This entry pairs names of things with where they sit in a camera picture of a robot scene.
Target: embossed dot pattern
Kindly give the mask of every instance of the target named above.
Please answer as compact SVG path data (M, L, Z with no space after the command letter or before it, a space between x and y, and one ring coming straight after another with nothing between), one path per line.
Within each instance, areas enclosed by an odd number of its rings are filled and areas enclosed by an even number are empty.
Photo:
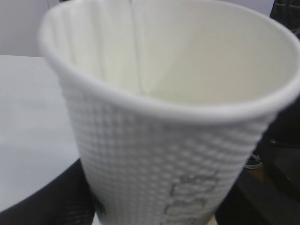
M61 85L88 183L105 207L103 225L206 224L274 118L164 123L69 80Z

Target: sneaker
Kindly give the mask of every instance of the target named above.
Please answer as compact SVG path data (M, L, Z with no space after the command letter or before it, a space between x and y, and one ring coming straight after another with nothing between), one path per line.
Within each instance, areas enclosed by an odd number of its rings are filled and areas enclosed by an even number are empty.
M260 168L262 165L263 164L261 162L261 158L259 158L259 155L254 155L252 153L244 167L249 170L255 170L257 168Z

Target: white paper cup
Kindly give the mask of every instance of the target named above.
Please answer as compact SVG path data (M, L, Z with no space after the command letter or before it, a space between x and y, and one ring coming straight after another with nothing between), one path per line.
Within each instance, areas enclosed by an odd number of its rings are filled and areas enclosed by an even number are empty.
M269 123L297 97L299 42L228 3L141 2L135 23L119 4L70 1L45 16L39 34L86 178L105 207L100 221L205 224Z

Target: cup rim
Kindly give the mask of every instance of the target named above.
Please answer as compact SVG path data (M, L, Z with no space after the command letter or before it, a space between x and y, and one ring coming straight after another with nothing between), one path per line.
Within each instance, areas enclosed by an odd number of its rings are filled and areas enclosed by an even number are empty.
M52 16L55 16L56 13L62 10L68 10L68 8L74 5L85 4L86 2L87 0L68 1L62 5L55 6L47 12L38 33L38 45L42 56L45 57L59 76L68 78L72 82L79 84L83 89L92 92L93 95L103 101L119 106L127 111L163 121L190 123L194 125L220 125L251 120L277 113L293 102L300 93L300 63L295 65L292 78L284 86L258 99L245 101L243 103L179 105L128 93L76 68L70 61L60 56L47 35L47 24L49 24ZM295 61L300 61L299 40L286 27L278 22L252 9L232 3L212 0L198 0L198 2L200 4L230 6L237 10L242 10L244 13L264 19L270 26L276 28L278 32L281 32L284 39L291 44L295 51Z

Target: table surface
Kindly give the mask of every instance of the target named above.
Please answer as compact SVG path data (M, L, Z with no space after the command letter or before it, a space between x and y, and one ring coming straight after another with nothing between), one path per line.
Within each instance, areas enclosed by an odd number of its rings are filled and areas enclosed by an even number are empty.
M0 211L78 158L57 77L44 59L0 55Z

